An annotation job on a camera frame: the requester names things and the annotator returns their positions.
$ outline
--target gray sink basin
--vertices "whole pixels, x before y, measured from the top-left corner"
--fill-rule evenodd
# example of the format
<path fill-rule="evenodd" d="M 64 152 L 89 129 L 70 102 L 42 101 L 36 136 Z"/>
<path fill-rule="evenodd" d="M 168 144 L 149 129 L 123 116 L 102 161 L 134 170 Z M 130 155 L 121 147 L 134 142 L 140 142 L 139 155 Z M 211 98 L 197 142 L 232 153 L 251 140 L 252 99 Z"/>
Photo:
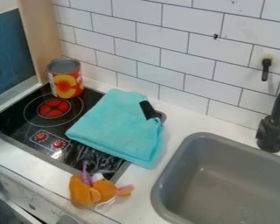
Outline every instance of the gray sink basin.
<path fill-rule="evenodd" d="M 170 223 L 280 224 L 280 157 L 191 135 L 154 185 L 151 203 Z"/>

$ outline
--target blue panel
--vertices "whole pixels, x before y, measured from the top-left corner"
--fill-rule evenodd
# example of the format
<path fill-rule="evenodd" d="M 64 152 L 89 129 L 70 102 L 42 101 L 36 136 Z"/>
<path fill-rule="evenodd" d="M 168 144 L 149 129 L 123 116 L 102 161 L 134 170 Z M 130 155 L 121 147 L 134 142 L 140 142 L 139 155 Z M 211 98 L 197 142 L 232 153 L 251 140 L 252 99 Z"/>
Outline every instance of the blue panel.
<path fill-rule="evenodd" d="M 35 75 L 18 9 L 0 14 L 0 94 Z"/>

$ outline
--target blue cloth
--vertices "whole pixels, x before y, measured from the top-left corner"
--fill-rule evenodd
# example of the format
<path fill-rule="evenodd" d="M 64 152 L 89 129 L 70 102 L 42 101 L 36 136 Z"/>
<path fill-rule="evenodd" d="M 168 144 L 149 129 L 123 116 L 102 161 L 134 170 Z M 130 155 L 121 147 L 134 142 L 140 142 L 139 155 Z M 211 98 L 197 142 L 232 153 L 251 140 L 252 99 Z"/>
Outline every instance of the blue cloth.
<path fill-rule="evenodd" d="M 66 135 L 99 151 L 151 168 L 163 142 L 159 118 L 146 120 L 140 102 L 147 97 L 112 89 Z"/>

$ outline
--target black handle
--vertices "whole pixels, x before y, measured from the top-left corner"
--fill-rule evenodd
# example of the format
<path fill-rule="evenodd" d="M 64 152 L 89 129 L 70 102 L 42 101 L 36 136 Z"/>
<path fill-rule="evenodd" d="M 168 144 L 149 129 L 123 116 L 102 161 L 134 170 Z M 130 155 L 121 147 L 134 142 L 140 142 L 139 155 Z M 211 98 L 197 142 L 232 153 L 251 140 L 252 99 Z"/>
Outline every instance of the black handle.
<path fill-rule="evenodd" d="M 148 101 L 142 101 L 139 104 L 145 115 L 146 120 L 159 117 L 157 111 L 151 106 L 151 104 Z"/>
<path fill-rule="evenodd" d="M 271 59 L 262 60 L 262 81 L 268 80 L 269 67 L 272 65 Z"/>

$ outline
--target red knob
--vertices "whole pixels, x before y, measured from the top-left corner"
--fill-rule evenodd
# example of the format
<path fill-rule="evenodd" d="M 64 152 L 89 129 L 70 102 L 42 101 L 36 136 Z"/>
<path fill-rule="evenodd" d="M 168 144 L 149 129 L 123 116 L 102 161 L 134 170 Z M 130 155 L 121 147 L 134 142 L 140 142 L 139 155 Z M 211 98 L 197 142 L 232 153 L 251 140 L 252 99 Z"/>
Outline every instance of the red knob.
<path fill-rule="evenodd" d="M 44 140 L 46 138 L 46 134 L 44 132 L 39 132 L 37 135 L 36 135 L 36 139 L 37 140 Z"/>
<path fill-rule="evenodd" d="M 60 148 L 63 145 L 61 140 L 56 140 L 55 142 L 53 142 L 53 147 L 55 148 Z"/>

